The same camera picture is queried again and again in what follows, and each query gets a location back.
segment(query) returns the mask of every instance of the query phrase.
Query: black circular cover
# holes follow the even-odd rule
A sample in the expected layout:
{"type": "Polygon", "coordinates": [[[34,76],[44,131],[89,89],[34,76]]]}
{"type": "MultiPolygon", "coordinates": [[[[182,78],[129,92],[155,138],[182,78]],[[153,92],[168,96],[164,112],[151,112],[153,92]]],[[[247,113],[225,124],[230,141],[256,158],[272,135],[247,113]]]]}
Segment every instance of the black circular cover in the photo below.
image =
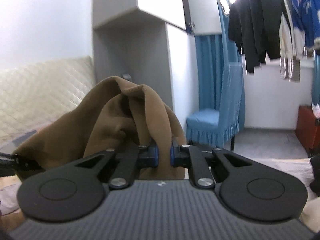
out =
{"type": "Polygon", "coordinates": [[[300,180],[259,164],[232,169],[220,188],[233,212],[265,222],[299,217],[307,196],[300,180]]]}
{"type": "Polygon", "coordinates": [[[23,213],[47,222],[65,222],[95,210],[105,196],[102,184],[83,168],[37,174],[25,180],[18,191],[23,213]]]}

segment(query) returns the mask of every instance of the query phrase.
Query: white wall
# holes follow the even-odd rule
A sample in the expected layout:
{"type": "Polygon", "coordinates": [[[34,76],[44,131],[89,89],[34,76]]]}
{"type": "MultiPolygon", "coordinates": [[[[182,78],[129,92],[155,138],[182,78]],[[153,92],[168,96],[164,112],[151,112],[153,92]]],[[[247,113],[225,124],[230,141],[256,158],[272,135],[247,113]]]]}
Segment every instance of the white wall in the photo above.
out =
{"type": "Polygon", "coordinates": [[[295,129],[299,105],[311,104],[313,68],[301,68],[300,83],[280,77],[278,65],[244,74],[245,127],[295,129]]]}
{"type": "Polygon", "coordinates": [[[184,132],[187,131],[187,117],[199,110],[198,69],[196,42],[194,36],[166,24],[173,111],[184,132]]]}
{"type": "Polygon", "coordinates": [[[92,55],[92,0],[0,0],[0,68],[92,55]]]}

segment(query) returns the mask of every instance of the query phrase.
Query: black object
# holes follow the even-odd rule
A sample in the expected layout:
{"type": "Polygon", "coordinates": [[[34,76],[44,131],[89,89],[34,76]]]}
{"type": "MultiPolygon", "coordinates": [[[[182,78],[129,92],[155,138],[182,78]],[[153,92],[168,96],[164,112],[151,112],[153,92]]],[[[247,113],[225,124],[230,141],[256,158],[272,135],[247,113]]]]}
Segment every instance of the black object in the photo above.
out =
{"type": "Polygon", "coordinates": [[[1,230],[1,228],[0,228],[0,239],[1,240],[14,240],[7,233],[5,233],[3,230],[1,230]]]}
{"type": "Polygon", "coordinates": [[[228,37],[239,54],[246,55],[247,72],[270,59],[280,58],[280,0],[236,0],[230,5],[228,37]]]}
{"type": "Polygon", "coordinates": [[[310,159],[315,179],[310,183],[313,192],[320,196],[320,155],[316,155],[310,159]]]}
{"type": "Polygon", "coordinates": [[[230,150],[233,152],[233,150],[235,149],[235,135],[232,136],[231,138],[231,147],[230,150]]]}
{"type": "Polygon", "coordinates": [[[14,175],[14,169],[0,168],[0,177],[8,177],[14,175]]]}
{"type": "Polygon", "coordinates": [[[142,159],[155,161],[156,149],[154,144],[130,153],[109,149],[30,177],[18,192],[28,219],[10,235],[14,240],[314,235],[298,220],[307,191],[295,177],[222,148],[202,152],[173,139],[171,165],[188,168],[189,180],[137,180],[142,159]]]}
{"type": "Polygon", "coordinates": [[[186,31],[188,34],[194,35],[192,21],[191,21],[189,0],[182,0],[182,4],[183,4],[184,19],[186,22],[186,31]]]}
{"type": "Polygon", "coordinates": [[[32,171],[40,170],[41,166],[35,160],[28,160],[23,156],[0,153],[0,170],[32,171]]]}
{"type": "Polygon", "coordinates": [[[315,234],[311,240],[320,240],[320,231],[315,234]]]}

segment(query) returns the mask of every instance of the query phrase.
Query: brown cloth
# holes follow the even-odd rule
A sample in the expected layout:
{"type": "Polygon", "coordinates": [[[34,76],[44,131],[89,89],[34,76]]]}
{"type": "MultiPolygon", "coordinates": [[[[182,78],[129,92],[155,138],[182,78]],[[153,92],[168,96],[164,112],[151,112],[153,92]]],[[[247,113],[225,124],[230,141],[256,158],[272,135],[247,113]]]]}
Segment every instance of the brown cloth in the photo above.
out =
{"type": "MultiPolygon", "coordinates": [[[[180,145],[186,143],[177,117],[158,94],[147,85],[114,76],[98,83],[75,110],[34,134],[14,154],[48,170],[108,148],[148,145],[153,138],[159,166],[144,170],[140,178],[183,179],[184,168],[170,166],[172,136],[180,145]]],[[[34,174],[17,173],[21,179],[34,174]]]]}

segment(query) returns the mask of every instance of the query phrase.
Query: gray wardrobe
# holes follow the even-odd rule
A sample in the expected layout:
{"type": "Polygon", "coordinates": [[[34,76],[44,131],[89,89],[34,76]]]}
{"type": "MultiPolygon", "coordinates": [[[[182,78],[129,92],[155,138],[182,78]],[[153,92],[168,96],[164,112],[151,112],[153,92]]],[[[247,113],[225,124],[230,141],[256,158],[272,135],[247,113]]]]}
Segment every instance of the gray wardrobe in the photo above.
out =
{"type": "Polygon", "coordinates": [[[93,0],[93,58],[98,81],[129,73],[152,87],[183,129],[197,111],[195,38],[182,0],[93,0]]]}

